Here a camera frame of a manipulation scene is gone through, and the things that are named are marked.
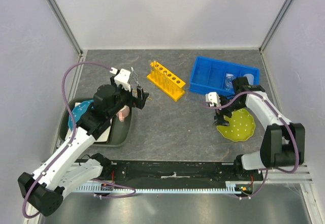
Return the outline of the glass stirring rod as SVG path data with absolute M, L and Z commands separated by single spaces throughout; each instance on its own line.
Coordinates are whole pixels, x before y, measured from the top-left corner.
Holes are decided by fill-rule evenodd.
M 149 65 L 150 65 L 150 77 L 152 78 L 155 75 L 155 61 L 149 61 Z

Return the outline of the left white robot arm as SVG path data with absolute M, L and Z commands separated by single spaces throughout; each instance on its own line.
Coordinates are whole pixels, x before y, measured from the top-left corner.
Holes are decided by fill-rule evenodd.
M 106 180 L 111 176 L 110 160 L 100 153 L 70 171 L 78 156 L 91 146 L 110 126 L 111 119 L 123 109 L 143 109 L 149 92 L 137 87 L 137 94 L 122 85 L 102 85 L 97 89 L 86 112 L 73 122 L 73 131 L 54 154 L 33 173 L 22 173 L 18 185 L 24 198 L 22 211 L 25 218 L 37 214 L 49 216 L 76 188 L 90 180 Z M 27 204 L 37 214 L 26 213 Z

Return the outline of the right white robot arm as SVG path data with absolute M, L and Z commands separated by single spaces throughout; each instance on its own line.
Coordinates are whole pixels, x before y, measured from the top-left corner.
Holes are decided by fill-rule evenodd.
M 293 174 L 304 162 L 304 126 L 286 118 L 269 100 L 261 85 L 249 84 L 247 77 L 238 77 L 232 84 L 235 92 L 232 98 L 216 92 L 205 95 L 208 108 L 215 110 L 215 123 L 229 126 L 225 117 L 231 117 L 233 112 L 247 108 L 265 130 L 259 151 L 236 157 L 232 168 L 233 176 L 244 180 L 252 170 L 264 169 Z

